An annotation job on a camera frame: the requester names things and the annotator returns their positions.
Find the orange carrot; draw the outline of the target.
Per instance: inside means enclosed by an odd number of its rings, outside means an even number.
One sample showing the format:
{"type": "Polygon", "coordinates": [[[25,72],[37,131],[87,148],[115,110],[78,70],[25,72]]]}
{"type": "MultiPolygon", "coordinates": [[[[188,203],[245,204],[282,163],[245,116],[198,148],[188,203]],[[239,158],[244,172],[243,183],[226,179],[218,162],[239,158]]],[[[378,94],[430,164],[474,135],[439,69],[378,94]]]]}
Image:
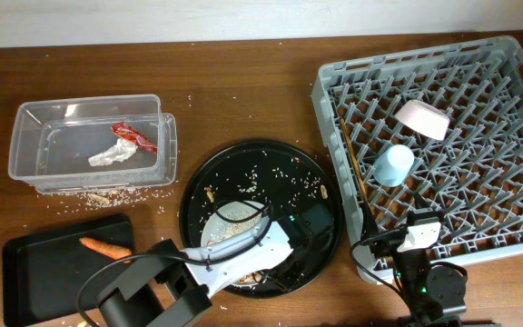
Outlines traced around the orange carrot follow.
{"type": "Polygon", "coordinates": [[[79,242],[84,247],[94,252],[105,255],[109,258],[112,258],[114,260],[123,259],[133,254],[132,251],[128,248],[115,244],[105,243],[89,237],[82,237],[79,239],[79,242]]]}

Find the grey plate with scraps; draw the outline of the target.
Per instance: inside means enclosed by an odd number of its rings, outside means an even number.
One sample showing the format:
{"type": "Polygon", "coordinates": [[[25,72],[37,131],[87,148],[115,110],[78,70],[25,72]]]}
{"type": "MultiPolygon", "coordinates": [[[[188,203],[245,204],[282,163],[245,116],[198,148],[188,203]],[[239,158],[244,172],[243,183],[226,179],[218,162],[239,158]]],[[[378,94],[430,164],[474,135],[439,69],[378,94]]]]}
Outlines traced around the grey plate with scraps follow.
{"type": "MultiPolygon", "coordinates": [[[[200,246],[214,245],[254,228],[263,217],[262,213],[255,214],[259,210],[263,211],[263,204],[255,201],[222,204],[205,220],[200,246]]],[[[227,266],[225,263],[221,273],[224,278],[231,278],[231,282],[227,282],[226,285],[236,287],[254,287],[263,280],[260,272],[245,273],[243,268],[234,264],[227,266]]]]}

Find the light blue cup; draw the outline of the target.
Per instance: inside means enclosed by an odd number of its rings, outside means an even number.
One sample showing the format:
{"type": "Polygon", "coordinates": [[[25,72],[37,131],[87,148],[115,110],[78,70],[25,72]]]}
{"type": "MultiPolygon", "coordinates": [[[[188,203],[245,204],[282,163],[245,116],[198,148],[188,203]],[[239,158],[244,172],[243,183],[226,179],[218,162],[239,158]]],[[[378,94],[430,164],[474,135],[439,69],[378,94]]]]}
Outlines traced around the light blue cup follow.
{"type": "Polygon", "coordinates": [[[402,144],[392,145],[376,159],[373,177],[383,186],[398,186],[409,175],[414,159],[414,153],[409,147],[402,144]]]}

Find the red snack wrapper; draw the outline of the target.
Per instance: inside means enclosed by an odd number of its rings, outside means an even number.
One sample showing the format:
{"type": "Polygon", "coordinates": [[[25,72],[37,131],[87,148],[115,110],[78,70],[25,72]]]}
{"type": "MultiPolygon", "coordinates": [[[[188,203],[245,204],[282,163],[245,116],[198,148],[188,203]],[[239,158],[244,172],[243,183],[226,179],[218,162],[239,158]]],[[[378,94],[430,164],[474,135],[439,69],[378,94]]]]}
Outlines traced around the red snack wrapper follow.
{"type": "Polygon", "coordinates": [[[112,132],[120,138],[123,138],[126,141],[132,142],[138,147],[151,152],[153,154],[158,154],[158,147],[144,134],[132,128],[129,124],[125,122],[120,122],[114,124],[112,127],[112,132]]]}

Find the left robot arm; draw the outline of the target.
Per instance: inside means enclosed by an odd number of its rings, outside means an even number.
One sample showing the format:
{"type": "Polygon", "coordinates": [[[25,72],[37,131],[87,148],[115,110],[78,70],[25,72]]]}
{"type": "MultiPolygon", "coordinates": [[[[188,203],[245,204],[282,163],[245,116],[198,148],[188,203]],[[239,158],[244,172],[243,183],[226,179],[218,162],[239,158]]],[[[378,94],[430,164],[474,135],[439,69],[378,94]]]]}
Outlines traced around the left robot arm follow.
{"type": "Polygon", "coordinates": [[[193,326],[217,292],[250,273],[289,273],[334,235],[334,217],[322,203],[283,216],[267,203],[252,214],[259,220],[252,228],[224,241],[180,250],[165,240],[114,261],[128,266],[96,296],[106,324],[193,326]]]}

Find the wooden chopstick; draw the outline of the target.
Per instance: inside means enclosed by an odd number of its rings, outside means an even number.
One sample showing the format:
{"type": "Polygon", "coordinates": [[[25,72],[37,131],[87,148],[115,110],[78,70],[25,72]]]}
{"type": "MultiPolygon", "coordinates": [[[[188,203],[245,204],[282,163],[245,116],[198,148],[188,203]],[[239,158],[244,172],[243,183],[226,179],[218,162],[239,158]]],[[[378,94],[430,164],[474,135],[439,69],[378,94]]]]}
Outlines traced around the wooden chopstick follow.
{"type": "Polygon", "coordinates": [[[365,187],[363,179],[362,179],[360,165],[358,164],[358,161],[356,159],[354,149],[352,146],[352,142],[351,142],[351,139],[349,136],[349,132],[348,132],[348,129],[346,126],[346,122],[343,118],[340,119],[340,128],[342,130],[343,138],[344,138],[345,144],[347,145],[348,152],[350,155],[350,160],[351,160],[354,172],[356,174],[356,178],[357,178],[357,182],[358,182],[358,186],[359,186],[359,190],[360,190],[360,198],[368,206],[369,205],[368,196],[367,196],[367,192],[366,192],[366,187],[365,187]]]}

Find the white tissue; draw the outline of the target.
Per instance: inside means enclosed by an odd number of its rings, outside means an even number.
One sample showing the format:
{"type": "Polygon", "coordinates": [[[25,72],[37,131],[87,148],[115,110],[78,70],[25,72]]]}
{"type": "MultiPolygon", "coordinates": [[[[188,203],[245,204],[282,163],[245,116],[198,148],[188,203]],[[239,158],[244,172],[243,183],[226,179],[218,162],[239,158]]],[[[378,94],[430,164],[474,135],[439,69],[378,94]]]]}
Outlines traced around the white tissue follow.
{"type": "Polygon", "coordinates": [[[115,145],[111,146],[104,152],[96,154],[88,158],[88,163],[91,166],[107,166],[114,162],[123,162],[133,156],[138,149],[138,146],[128,140],[119,138],[115,145]]]}

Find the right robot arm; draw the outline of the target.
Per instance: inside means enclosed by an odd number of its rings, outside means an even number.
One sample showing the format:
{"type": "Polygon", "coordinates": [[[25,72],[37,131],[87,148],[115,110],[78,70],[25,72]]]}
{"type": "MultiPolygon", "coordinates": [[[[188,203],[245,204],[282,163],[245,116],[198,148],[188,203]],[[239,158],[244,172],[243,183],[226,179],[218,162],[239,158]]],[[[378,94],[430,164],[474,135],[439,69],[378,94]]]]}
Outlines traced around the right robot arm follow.
{"type": "Polygon", "coordinates": [[[386,232],[378,229],[370,207],[360,205],[361,238],[351,249],[366,246],[376,258],[390,256],[394,283],[385,282],[361,263],[356,266],[389,287],[406,304],[410,314],[398,318],[396,326],[460,326],[459,316],[466,311],[467,270],[454,263],[429,260],[427,250],[439,240],[444,215],[417,193],[414,202],[407,221],[386,232]]]}

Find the pink bowl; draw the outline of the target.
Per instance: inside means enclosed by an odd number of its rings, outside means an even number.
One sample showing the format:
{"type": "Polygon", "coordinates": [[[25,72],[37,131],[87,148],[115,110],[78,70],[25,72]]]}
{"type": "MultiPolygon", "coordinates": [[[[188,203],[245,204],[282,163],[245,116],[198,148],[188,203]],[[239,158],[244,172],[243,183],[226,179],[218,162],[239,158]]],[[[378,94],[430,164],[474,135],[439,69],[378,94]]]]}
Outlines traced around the pink bowl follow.
{"type": "Polygon", "coordinates": [[[446,114],[420,100],[406,102],[395,113],[395,118],[414,132],[438,141],[445,139],[449,128],[446,114]]]}

